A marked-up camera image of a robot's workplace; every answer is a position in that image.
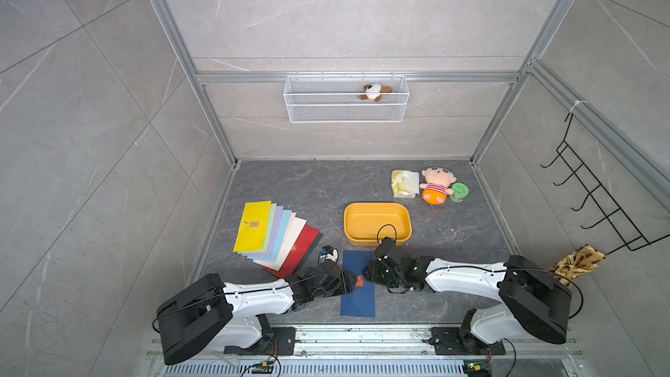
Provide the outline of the blue envelope red sticker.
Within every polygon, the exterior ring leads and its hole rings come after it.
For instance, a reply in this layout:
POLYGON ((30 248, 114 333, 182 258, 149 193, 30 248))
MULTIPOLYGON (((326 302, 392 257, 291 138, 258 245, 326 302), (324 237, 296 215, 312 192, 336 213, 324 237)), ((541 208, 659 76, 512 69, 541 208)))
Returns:
POLYGON ((344 251, 343 267, 356 276, 356 283, 353 292, 341 298, 341 316, 375 318, 374 284, 368 282, 363 276, 364 269, 372 260, 371 251, 344 251))

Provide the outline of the yellow plastic storage box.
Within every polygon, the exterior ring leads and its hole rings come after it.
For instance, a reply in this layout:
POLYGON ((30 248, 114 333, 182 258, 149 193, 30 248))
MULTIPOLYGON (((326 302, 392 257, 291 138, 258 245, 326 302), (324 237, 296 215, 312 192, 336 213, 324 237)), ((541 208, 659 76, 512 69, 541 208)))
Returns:
POLYGON ((354 246, 377 246, 384 237, 398 246, 412 237, 408 209, 395 202, 354 202, 344 211, 344 230, 354 246))

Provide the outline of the yellow envelope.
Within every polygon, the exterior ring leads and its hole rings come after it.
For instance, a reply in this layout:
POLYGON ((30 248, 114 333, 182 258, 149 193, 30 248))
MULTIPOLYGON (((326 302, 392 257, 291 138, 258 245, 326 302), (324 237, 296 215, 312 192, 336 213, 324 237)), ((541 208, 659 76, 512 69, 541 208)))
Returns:
POLYGON ((266 202, 247 202, 237 232, 233 251, 247 253, 263 251, 269 228, 272 204, 266 202))

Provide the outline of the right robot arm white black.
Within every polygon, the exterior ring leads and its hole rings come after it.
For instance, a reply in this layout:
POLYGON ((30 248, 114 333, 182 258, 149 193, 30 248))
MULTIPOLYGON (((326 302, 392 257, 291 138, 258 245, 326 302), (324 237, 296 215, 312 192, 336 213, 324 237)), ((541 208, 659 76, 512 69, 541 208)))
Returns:
POLYGON ((439 355, 504 354, 503 341, 530 335, 562 345, 567 340, 572 291, 557 276, 512 255, 488 265, 412 258, 393 239, 384 238, 363 271, 364 278, 389 291, 429 290, 464 293, 495 301, 486 309, 466 312, 459 327, 434 327, 429 340, 439 355))

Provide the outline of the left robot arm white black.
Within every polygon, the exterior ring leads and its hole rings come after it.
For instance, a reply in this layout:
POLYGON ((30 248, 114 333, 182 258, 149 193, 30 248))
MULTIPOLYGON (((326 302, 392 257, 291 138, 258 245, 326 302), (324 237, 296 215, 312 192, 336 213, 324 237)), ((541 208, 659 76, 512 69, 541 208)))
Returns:
POLYGON ((303 276, 291 274, 261 284, 233 284, 217 273, 208 274, 156 310, 153 326, 161 338, 164 363, 182 363, 207 347, 223 352, 227 347, 259 346, 273 336, 269 315, 296 311, 317 298, 350 294, 357 281, 356 274, 333 260, 303 276))

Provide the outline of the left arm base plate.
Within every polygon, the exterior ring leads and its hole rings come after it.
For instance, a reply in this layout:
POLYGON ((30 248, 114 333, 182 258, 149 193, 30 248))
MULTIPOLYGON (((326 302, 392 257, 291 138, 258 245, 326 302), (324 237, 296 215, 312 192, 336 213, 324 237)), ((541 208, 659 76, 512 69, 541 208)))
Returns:
POLYGON ((296 343, 296 331, 294 327, 272 328, 271 333, 263 334, 262 338, 248 348, 225 347, 225 354, 236 354, 242 356, 269 355, 292 356, 296 343))

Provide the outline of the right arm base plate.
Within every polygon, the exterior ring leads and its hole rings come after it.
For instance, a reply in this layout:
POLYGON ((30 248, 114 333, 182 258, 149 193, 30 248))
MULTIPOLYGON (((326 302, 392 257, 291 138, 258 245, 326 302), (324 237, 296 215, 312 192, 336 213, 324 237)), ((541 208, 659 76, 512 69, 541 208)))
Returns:
POLYGON ((436 355, 496 356, 506 354, 502 342, 487 344, 470 333, 462 336, 461 330, 456 327, 432 327, 430 333, 429 344, 434 347, 436 355))

